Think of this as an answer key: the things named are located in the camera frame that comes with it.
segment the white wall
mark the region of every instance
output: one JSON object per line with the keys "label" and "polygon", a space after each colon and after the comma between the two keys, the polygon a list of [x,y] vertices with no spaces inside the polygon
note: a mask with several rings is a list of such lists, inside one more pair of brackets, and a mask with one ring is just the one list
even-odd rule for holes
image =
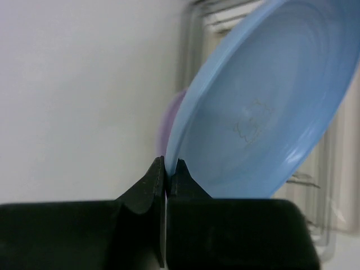
{"label": "white wall", "polygon": [[142,177],[185,4],[0,1],[0,203],[116,198]]}

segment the black plastic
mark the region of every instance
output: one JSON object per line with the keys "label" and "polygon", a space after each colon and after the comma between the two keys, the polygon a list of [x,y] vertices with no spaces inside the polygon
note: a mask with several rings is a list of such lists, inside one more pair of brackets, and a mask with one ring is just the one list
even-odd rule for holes
{"label": "black plastic", "polygon": [[164,266],[164,159],[114,201],[0,206],[0,269]]}
{"label": "black plastic", "polygon": [[0,206],[0,270],[318,270],[304,217],[282,200],[212,199],[164,158],[114,201]]}

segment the embossed design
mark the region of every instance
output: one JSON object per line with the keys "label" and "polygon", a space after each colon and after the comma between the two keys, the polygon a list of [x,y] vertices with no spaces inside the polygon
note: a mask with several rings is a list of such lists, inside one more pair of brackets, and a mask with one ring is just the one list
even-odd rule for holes
{"label": "embossed design", "polygon": [[235,123],[233,131],[250,145],[261,135],[263,126],[269,121],[273,112],[274,109],[255,99],[243,109],[242,116]]}

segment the blue plate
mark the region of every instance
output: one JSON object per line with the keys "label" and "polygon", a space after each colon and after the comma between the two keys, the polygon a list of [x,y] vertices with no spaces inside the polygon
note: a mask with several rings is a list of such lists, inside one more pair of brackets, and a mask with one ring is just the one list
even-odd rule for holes
{"label": "blue plate", "polygon": [[360,0],[267,1],[191,83],[166,171],[184,159],[212,197],[272,196],[328,128],[359,53]]}

